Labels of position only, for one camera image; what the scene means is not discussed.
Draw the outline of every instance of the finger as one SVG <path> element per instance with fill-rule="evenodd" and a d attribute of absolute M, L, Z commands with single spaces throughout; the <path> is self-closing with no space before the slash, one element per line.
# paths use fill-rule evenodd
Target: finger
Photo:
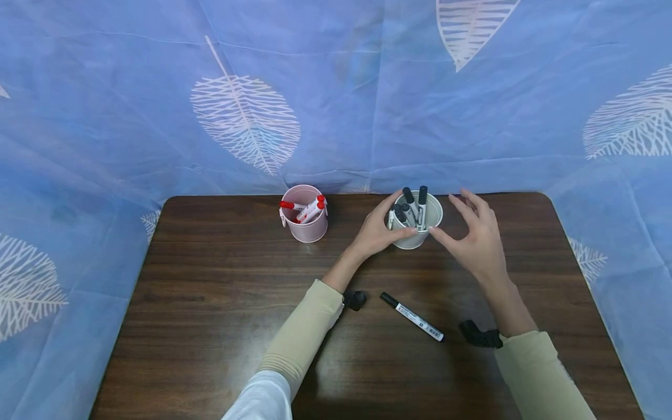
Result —
<path fill-rule="evenodd" d="M 401 196 L 401 190 L 393 192 L 391 196 L 387 197 L 385 200 L 381 201 L 379 205 L 371 212 L 379 218 L 384 218 L 385 214 L 390 211 L 390 207 L 394 204 L 394 201 Z"/>
<path fill-rule="evenodd" d="M 490 227 L 491 229 L 494 229 L 495 232 L 499 235 L 499 223 L 497 223 L 497 215 L 495 214 L 495 211 L 493 209 L 490 209 L 490 215 L 491 215 L 491 221 L 490 221 Z"/>
<path fill-rule="evenodd" d="M 453 203 L 453 206 L 455 206 L 456 209 L 461 213 L 462 217 L 464 218 L 464 221 L 466 222 L 466 225 L 469 226 L 469 230 L 476 228 L 478 226 L 478 216 L 476 213 L 474 213 L 474 210 L 471 210 L 469 206 L 467 206 L 465 203 L 462 202 L 459 198 L 456 196 L 450 195 L 448 196 L 448 199 L 450 200 L 451 203 Z"/>
<path fill-rule="evenodd" d="M 487 218 L 491 216 L 490 206 L 484 199 L 478 197 L 476 194 L 472 193 L 466 188 L 460 188 L 460 194 L 462 194 L 463 197 L 471 201 L 476 206 L 479 216 L 486 216 Z"/>
<path fill-rule="evenodd" d="M 469 206 L 469 208 L 471 208 L 471 210 L 474 210 L 474 213 L 476 213 L 476 215 L 478 216 L 478 209 L 476 208 L 474 203 L 472 203 L 471 200 L 469 200 L 468 198 L 465 200 L 465 202 L 466 202 L 466 205 Z"/>
<path fill-rule="evenodd" d="M 416 235 L 418 230 L 416 228 L 404 228 L 398 230 L 390 230 L 390 242 L 398 241 L 399 239 L 410 238 Z"/>
<path fill-rule="evenodd" d="M 453 253 L 453 251 L 456 249 L 458 242 L 451 238 L 448 233 L 445 233 L 443 229 L 436 226 L 431 226 L 429 228 L 429 234 L 433 236 L 438 243 L 446 247 L 448 252 Z"/>

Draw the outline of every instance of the dark brown table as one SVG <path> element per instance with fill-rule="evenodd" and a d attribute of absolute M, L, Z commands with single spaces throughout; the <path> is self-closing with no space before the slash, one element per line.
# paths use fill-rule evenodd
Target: dark brown table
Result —
<path fill-rule="evenodd" d="M 222 417 L 269 342 L 382 196 L 329 196 L 329 230 L 295 241 L 277 196 L 177 197 L 165 205 L 91 418 Z M 541 194 L 491 194 L 518 285 L 598 419 L 642 418 L 560 222 Z M 442 227 L 466 225 L 441 197 Z M 374 256 L 294 400 L 295 419 L 517 419 L 493 352 L 457 325 L 495 324 L 471 275 L 432 238 Z M 438 343 L 386 291 L 446 334 Z"/>

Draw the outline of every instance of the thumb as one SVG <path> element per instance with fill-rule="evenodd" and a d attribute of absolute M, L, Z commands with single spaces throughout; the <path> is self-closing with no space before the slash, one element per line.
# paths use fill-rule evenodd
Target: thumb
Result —
<path fill-rule="evenodd" d="M 434 237 L 446 249 L 448 252 L 453 253 L 453 250 L 457 247 L 457 241 L 448 235 L 448 233 L 445 233 L 443 229 L 438 228 L 436 226 L 430 227 L 429 228 L 429 234 Z"/>
<path fill-rule="evenodd" d="M 410 238 L 413 235 L 417 234 L 418 230 L 416 228 L 404 228 L 398 230 L 390 231 L 390 241 L 398 241 L 399 239 Z"/>

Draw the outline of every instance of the marker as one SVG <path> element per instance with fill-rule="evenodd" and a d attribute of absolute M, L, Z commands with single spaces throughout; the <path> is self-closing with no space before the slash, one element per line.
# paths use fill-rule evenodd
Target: marker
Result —
<path fill-rule="evenodd" d="M 280 207 L 282 208 L 288 208 L 290 210 L 298 210 L 301 211 L 305 209 L 308 206 L 304 206 L 303 204 L 297 204 L 297 203 L 290 203 L 289 201 L 281 201 L 280 202 Z"/>
<path fill-rule="evenodd" d="M 404 214 L 404 212 L 401 211 L 401 206 L 399 206 L 398 204 L 394 205 L 394 217 L 396 217 L 396 219 L 399 220 L 399 222 L 401 222 L 401 224 L 403 224 L 404 226 L 411 227 L 409 221 L 406 219 L 406 214 Z"/>
<path fill-rule="evenodd" d="M 312 203 L 310 203 L 309 205 L 307 205 L 305 209 L 301 210 L 301 213 L 299 213 L 299 214 L 296 216 L 296 219 L 294 220 L 294 223 L 299 223 L 299 222 L 297 222 L 297 220 L 299 220 L 299 221 L 303 220 L 303 219 L 306 217 L 306 215 L 308 214 L 308 212 L 310 212 L 313 208 L 315 208 L 315 206 L 317 205 L 317 203 L 319 203 L 319 202 L 324 202 L 324 201 L 325 201 L 325 197 L 324 197 L 324 196 L 322 196 L 322 195 L 317 196 L 317 197 L 315 198 L 315 200 L 312 201 Z"/>
<path fill-rule="evenodd" d="M 312 208 L 310 212 L 304 217 L 303 219 L 299 220 L 299 224 L 306 224 L 309 223 L 315 216 L 320 214 L 322 210 L 325 209 L 325 203 L 320 201 L 315 204 L 315 207 Z"/>
<path fill-rule="evenodd" d="M 387 212 L 387 230 L 392 230 L 393 223 L 394 223 L 394 206 L 390 207 L 390 211 Z"/>
<path fill-rule="evenodd" d="M 427 187 L 420 187 L 418 194 L 418 230 L 427 230 Z"/>
<path fill-rule="evenodd" d="M 413 212 L 411 212 L 411 206 L 409 206 L 408 203 L 404 203 L 401 205 L 401 211 L 404 212 L 404 214 L 406 215 L 406 220 L 409 221 L 409 225 L 412 228 L 416 227 L 417 221 L 415 220 Z"/>
<path fill-rule="evenodd" d="M 418 206 L 417 203 L 415 202 L 415 197 L 413 197 L 413 193 L 411 192 L 411 189 L 408 187 L 404 187 L 402 190 L 404 193 L 404 198 L 406 199 L 406 203 L 409 204 L 411 207 L 411 212 L 413 212 L 413 220 L 415 220 L 415 224 L 417 225 L 418 221 Z"/>
<path fill-rule="evenodd" d="M 431 324 L 429 324 L 427 321 L 425 321 L 421 317 L 418 317 L 415 314 L 415 312 L 413 312 L 412 310 L 408 309 L 406 306 L 399 303 L 392 296 L 383 292 L 380 295 L 380 297 L 385 302 L 389 303 L 391 307 L 396 309 L 397 312 L 399 312 L 404 317 L 406 317 L 406 319 L 408 319 L 412 323 L 416 324 L 418 327 L 422 328 L 422 330 L 425 331 L 427 334 L 431 335 L 436 341 L 442 341 L 444 339 L 444 334 L 441 331 L 432 327 Z"/>

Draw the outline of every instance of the forearm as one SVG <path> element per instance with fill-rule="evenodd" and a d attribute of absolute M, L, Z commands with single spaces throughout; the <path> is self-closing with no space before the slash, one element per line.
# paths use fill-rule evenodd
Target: forearm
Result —
<path fill-rule="evenodd" d="M 502 340 L 495 359 L 523 420 L 595 418 L 547 333 L 530 331 Z"/>
<path fill-rule="evenodd" d="M 480 284 L 504 342 L 495 350 L 497 365 L 523 419 L 594 419 L 515 284 L 508 276 Z"/>
<path fill-rule="evenodd" d="M 499 278 L 478 281 L 497 328 L 505 337 L 514 337 L 538 330 L 518 288 L 506 274 Z"/>
<path fill-rule="evenodd" d="M 289 382 L 292 398 L 327 331 L 341 314 L 342 293 L 362 261 L 351 249 L 346 250 L 322 282 L 315 280 L 262 357 L 257 371 L 279 372 Z"/>

